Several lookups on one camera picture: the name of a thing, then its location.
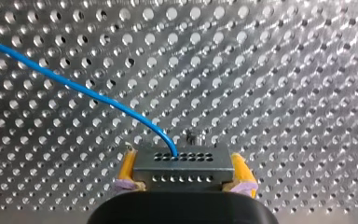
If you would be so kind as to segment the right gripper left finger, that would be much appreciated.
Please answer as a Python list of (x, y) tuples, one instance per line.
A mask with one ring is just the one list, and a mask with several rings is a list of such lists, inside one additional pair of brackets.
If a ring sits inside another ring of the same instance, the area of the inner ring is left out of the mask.
[(118, 192), (124, 191), (145, 191), (144, 182), (135, 181), (133, 177), (133, 167), (135, 164), (137, 150), (130, 144), (126, 143), (126, 152), (123, 162), (115, 181), (115, 188)]

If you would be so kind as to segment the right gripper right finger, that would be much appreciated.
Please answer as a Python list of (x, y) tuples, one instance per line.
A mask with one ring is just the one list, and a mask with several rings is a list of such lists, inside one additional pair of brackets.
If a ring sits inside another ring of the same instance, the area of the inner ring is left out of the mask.
[(232, 153), (231, 161), (234, 175), (231, 182), (223, 185), (222, 191), (239, 193), (254, 199), (258, 184), (244, 157), (239, 153)]

